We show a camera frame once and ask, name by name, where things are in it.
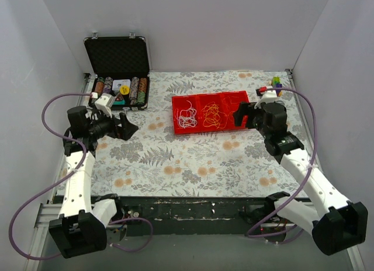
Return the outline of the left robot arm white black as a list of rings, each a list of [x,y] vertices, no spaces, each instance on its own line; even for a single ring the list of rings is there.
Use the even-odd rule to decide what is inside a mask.
[[[109,136],[127,141],[138,130],[124,112],[115,117],[77,106],[67,116],[70,127],[63,146],[69,178],[58,217],[49,223],[49,233],[66,259],[104,250],[106,227],[124,219],[118,195],[107,194],[91,202],[92,171],[99,139]]]

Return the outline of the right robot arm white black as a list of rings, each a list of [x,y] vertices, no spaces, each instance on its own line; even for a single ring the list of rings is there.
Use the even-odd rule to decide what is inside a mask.
[[[285,218],[308,232],[325,255],[333,255],[366,240],[368,210],[362,202],[353,203],[340,193],[313,165],[314,155],[308,155],[301,141],[288,131],[286,108],[279,103],[241,102],[234,112],[236,126],[256,129],[264,137],[266,150],[286,169],[304,190],[313,207],[278,192],[268,196],[264,216],[246,233],[256,238],[256,229],[266,221],[277,223]]]

